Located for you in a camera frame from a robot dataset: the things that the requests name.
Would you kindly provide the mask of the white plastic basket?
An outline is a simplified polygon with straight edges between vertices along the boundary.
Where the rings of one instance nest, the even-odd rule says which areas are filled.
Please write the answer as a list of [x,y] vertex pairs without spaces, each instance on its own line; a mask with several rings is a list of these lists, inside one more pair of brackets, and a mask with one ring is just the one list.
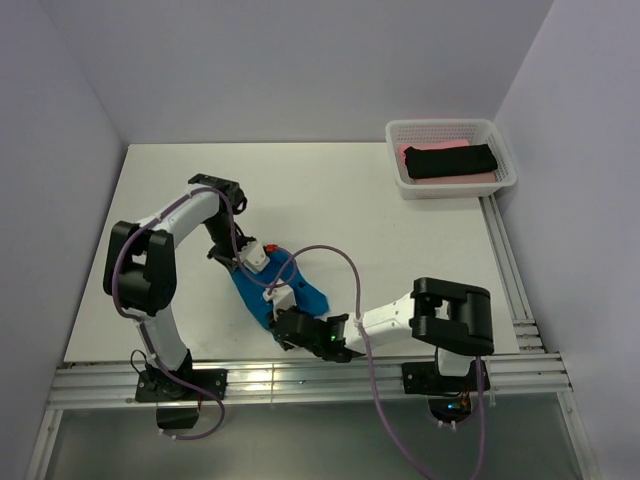
[[[486,119],[411,119],[392,120],[385,127],[385,139],[400,196],[405,200],[435,198],[486,197],[517,181],[515,167],[505,142],[496,126]],[[404,150],[449,147],[454,143],[485,145],[497,162],[492,182],[462,180],[429,180],[421,183],[409,177]]]

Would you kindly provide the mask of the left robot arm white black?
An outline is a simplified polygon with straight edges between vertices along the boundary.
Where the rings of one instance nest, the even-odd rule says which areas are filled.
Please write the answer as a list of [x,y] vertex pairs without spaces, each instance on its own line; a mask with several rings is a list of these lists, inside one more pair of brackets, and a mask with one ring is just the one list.
[[175,250],[204,226],[213,242],[207,257],[233,272],[238,267],[233,248],[253,240],[233,220],[246,206],[238,182],[197,174],[186,192],[159,212],[112,227],[103,289],[118,313],[137,327],[146,353],[146,382],[170,399],[187,397],[195,386],[191,352],[171,308],[177,290]]

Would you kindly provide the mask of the blue t-shirt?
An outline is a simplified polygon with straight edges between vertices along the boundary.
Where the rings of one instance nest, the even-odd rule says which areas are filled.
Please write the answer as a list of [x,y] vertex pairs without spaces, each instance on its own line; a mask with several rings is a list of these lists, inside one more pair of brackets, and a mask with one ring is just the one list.
[[307,282],[298,270],[296,261],[292,261],[280,273],[290,257],[288,251],[280,247],[268,247],[266,256],[268,263],[258,273],[248,270],[246,275],[240,268],[230,273],[245,307],[261,327],[271,331],[280,311],[290,307],[312,317],[328,313],[327,297]]

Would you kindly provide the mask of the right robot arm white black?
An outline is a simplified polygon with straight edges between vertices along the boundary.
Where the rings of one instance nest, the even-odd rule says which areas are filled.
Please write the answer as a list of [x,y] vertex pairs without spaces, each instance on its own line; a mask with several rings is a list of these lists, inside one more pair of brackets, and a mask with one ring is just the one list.
[[435,383],[452,390],[471,361],[494,353],[491,294],[482,287],[429,277],[384,306],[325,320],[304,312],[287,295],[277,302],[269,329],[283,349],[300,348],[334,363],[349,363],[377,347],[415,340],[435,348]]

